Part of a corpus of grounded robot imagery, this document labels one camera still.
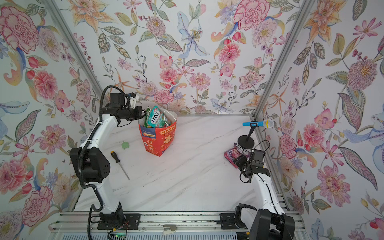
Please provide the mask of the magenta striped snack packet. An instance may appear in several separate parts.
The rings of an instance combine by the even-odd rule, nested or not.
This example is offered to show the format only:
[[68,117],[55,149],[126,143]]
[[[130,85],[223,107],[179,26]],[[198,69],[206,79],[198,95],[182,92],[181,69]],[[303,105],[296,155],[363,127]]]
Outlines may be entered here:
[[239,144],[237,143],[234,143],[234,146],[227,150],[226,152],[224,152],[224,157],[230,162],[230,164],[234,167],[234,168],[238,168],[238,166],[235,164],[235,160],[238,158],[238,157],[241,157],[241,156],[246,156],[247,158],[250,156],[250,152],[244,148],[242,148]]

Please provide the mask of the teal snack packet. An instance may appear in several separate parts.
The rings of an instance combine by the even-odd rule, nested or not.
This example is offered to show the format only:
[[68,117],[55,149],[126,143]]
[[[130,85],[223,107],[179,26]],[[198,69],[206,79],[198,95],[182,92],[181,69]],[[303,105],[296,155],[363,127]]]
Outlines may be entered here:
[[158,106],[152,108],[149,125],[151,128],[164,128],[170,124],[165,113]]

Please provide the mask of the red paper gift bag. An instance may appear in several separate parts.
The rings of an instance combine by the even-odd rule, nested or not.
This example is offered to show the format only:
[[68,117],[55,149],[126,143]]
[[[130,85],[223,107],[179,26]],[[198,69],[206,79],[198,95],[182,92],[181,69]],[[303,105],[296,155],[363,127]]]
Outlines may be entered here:
[[147,152],[160,157],[172,144],[177,127],[178,115],[175,112],[161,109],[170,124],[164,128],[145,128],[145,118],[139,120],[140,134]]

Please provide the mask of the green snack packet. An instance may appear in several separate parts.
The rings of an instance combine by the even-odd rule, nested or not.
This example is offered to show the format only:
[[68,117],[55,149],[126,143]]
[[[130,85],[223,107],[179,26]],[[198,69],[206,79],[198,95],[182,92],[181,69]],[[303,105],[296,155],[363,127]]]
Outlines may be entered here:
[[148,107],[145,110],[145,114],[146,114],[146,116],[145,116],[145,123],[144,123],[144,127],[145,128],[151,128],[151,126],[149,125],[151,111],[152,111],[152,109],[150,107]]

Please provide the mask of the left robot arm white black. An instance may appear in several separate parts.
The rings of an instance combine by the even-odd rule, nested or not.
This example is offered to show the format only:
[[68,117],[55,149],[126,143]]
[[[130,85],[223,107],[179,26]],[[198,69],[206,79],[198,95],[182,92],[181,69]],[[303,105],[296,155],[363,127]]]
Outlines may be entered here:
[[121,127],[121,121],[128,123],[144,117],[142,107],[136,106],[139,97],[135,93],[124,93],[115,86],[107,86],[101,96],[97,124],[78,148],[70,151],[70,158],[82,189],[92,189],[99,201],[99,207],[91,205],[91,210],[99,212],[101,220],[117,222],[120,226],[126,221],[121,203],[114,197],[108,176],[111,164],[101,148],[112,130]]

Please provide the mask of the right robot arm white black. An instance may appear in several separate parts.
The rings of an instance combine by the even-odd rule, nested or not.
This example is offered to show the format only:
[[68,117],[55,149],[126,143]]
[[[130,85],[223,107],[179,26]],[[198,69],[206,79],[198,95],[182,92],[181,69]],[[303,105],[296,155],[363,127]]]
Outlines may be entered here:
[[247,179],[243,183],[251,184],[257,194],[254,206],[236,206],[234,222],[239,229],[247,230],[247,240],[292,240],[295,221],[280,206],[270,171],[264,167],[264,156],[264,151],[251,149],[248,156],[234,160],[240,179]]

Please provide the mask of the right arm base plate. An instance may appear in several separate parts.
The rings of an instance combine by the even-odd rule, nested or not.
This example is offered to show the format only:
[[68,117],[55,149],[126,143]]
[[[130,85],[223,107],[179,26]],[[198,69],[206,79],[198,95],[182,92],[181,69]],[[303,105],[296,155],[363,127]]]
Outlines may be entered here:
[[247,230],[246,225],[235,213],[221,213],[218,224],[222,230]]

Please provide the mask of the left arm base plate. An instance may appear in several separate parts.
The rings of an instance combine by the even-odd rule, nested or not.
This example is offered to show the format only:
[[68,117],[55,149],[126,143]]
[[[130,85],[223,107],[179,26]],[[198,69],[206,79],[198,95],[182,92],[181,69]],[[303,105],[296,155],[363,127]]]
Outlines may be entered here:
[[117,217],[113,214],[100,214],[101,219],[98,223],[98,230],[138,230],[141,214],[124,214],[123,217]]

